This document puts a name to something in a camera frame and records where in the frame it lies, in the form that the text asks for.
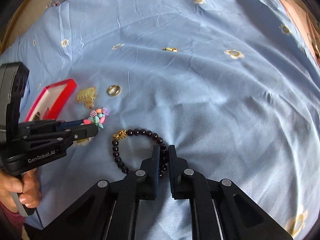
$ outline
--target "teal bead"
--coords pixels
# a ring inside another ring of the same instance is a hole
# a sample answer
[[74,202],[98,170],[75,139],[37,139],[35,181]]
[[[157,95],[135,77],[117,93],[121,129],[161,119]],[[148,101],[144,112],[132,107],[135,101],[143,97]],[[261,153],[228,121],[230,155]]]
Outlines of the teal bead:
[[93,122],[94,122],[94,123],[98,123],[99,121],[100,121],[100,118],[97,117],[97,116],[95,116],[94,119],[93,119]]

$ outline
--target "black bead bracelet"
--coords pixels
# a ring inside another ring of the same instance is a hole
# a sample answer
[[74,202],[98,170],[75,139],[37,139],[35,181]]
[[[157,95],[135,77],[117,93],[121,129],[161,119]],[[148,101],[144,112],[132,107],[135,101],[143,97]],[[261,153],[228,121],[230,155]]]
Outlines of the black bead bracelet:
[[129,171],[128,167],[124,165],[122,159],[120,158],[119,154],[119,140],[124,139],[126,136],[132,136],[132,135],[145,135],[146,137],[152,138],[154,141],[156,141],[160,146],[160,173],[159,176],[163,176],[163,172],[167,170],[167,163],[169,161],[169,153],[167,150],[167,146],[163,142],[163,139],[158,136],[157,133],[153,133],[151,131],[146,131],[145,129],[129,129],[129,130],[121,130],[117,134],[113,135],[113,141],[112,141],[112,150],[113,150],[113,156],[115,158],[115,161],[118,165],[118,167],[121,169],[123,173],[130,173],[132,171]]

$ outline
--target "human hand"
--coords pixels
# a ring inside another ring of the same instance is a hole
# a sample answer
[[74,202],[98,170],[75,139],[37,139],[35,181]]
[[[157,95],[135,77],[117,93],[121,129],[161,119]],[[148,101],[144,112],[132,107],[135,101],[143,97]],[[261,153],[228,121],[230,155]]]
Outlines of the human hand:
[[39,186],[36,169],[24,174],[22,181],[0,170],[0,202],[11,212],[17,213],[18,209],[10,192],[22,193],[20,202],[28,208],[35,208],[41,198]]

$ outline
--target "gold ring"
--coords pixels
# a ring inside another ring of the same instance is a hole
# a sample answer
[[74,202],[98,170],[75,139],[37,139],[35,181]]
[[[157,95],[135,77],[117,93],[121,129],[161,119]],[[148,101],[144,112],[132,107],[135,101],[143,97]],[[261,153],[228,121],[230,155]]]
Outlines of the gold ring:
[[107,93],[111,97],[115,97],[120,94],[121,88],[119,85],[112,85],[108,88]]

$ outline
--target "bed sheet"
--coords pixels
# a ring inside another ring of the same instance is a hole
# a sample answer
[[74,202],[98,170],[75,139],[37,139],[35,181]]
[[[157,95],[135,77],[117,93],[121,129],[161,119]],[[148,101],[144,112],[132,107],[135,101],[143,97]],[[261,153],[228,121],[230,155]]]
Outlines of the bed sheet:
[[[124,177],[111,140],[130,128],[157,132],[207,178],[230,178],[297,240],[317,220],[319,68],[279,0],[69,0],[0,56],[13,61],[30,69],[21,121],[41,88],[67,78],[78,87],[59,119],[87,117],[75,97],[92,86],[110,111],[87,146],[40,168],[44,226],[99,179]],[[109,97],[113,84],[121,93]],[[152,146],[127,138],[120,151],[138,169]],[[167,173],[158,199],[140,204],[136,238],[192,238]]]

